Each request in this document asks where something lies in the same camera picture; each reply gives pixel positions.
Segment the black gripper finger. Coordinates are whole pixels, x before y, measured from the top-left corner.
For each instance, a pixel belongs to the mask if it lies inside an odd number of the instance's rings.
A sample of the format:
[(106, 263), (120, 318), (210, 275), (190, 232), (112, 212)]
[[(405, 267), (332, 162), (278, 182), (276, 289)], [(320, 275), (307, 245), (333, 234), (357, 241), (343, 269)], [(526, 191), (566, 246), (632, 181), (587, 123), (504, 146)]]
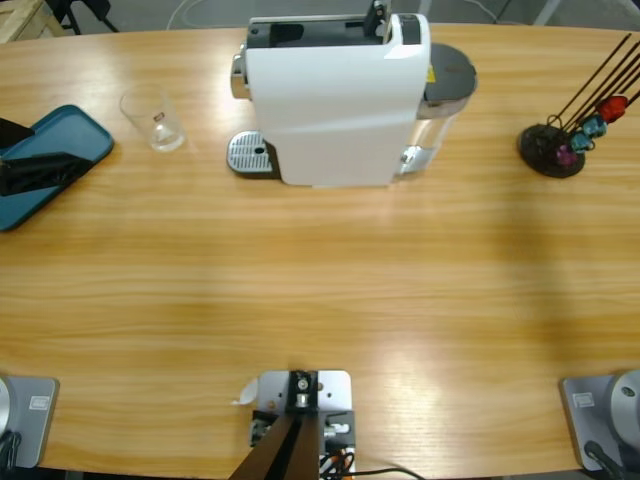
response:
[(0, 149), (10, 148), (34, 135), (32, 128), (0, 118)]
[(94, 167), (91, 160), (66, 152), (1, 161), (1, 195), (67, 187)]

